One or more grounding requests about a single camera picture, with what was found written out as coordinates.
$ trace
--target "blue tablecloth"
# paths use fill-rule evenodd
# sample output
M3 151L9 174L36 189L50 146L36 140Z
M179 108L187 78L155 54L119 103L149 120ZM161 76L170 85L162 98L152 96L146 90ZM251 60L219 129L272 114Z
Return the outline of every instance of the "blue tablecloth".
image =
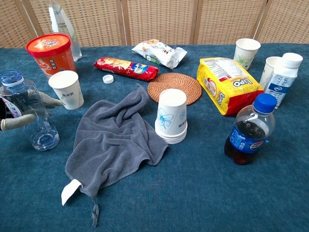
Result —
M188 54L173 70L196 78L200 58L234 55L234 45L181 45ZM37 152L20 133L0 132L0 231L309 231L309 45L262 44L249 69L259 81L265 59L286 52L304 61L279 109L276 128L254 163L238 166L223 147L233 117L224 117L203 90L187 107L185 140L170 145L161 162L140 169L98 194L98 227L92 227L93 202L77 191L65 206L61 192L69 179L64 168L78 123L98 100L114 103L148 83L106 74L93 66L103 56L158 66L131 52L132 47L82 48L76 62L84 105L50 110L60 135L52 150ZM1 69L17 68L37 88L56 98L47 78L25 49L0 49ZM170 72L158 66L160 73ZM154 127L157 103L141 112Z

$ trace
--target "red lid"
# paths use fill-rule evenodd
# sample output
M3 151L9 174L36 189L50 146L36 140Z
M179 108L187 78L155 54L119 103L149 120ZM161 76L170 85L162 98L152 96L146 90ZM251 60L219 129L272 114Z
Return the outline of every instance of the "red lid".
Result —
M71 46L69 36L62 33L42 35L31 40L26 50L34 57L49 57L64 52Z

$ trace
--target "yellow snack package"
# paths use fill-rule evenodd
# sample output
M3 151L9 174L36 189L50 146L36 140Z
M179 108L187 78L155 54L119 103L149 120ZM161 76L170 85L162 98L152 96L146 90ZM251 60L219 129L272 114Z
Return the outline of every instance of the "yellow snack package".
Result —
M224 116L236 115L264 92L241 65L229 58L200 59L197 81Z

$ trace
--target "plastic bottle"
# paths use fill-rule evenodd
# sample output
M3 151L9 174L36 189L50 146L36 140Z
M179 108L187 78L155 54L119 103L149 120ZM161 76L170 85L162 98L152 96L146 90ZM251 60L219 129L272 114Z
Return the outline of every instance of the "plastic bottle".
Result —
M270 94L259 94L252 105L241 109L236 123L224 146L224 152L236 164L243 165L253 161L260 146L275 129L272 114L277 100Z
M297 78L298 68L302 61L303 57L299 54L285 53L274 67L272 77L266 83L264 91L277 99L276 109Z
M0 97L14 117L34 114L34 122L24 126L26 136L38 151L54 148L59 142L59 134L49 121L49 114L42 102L35 84L16 69L0 73L2 86Z
M77 61L82 57L82 52L70 20L62 9L60 3L58 3L56 0L49 0L48 10L53 32L65 33L70 37L73 60Z

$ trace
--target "woven coaster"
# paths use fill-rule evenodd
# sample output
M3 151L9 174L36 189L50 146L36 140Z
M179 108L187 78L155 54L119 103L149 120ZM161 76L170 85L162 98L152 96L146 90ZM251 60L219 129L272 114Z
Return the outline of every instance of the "woven coaster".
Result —
M187 105L195 103L202 95L201 85L196 79L181 73L164 73L153 79L147 91L151 99L159 102L160 93L168 88L177 88L187 95Z

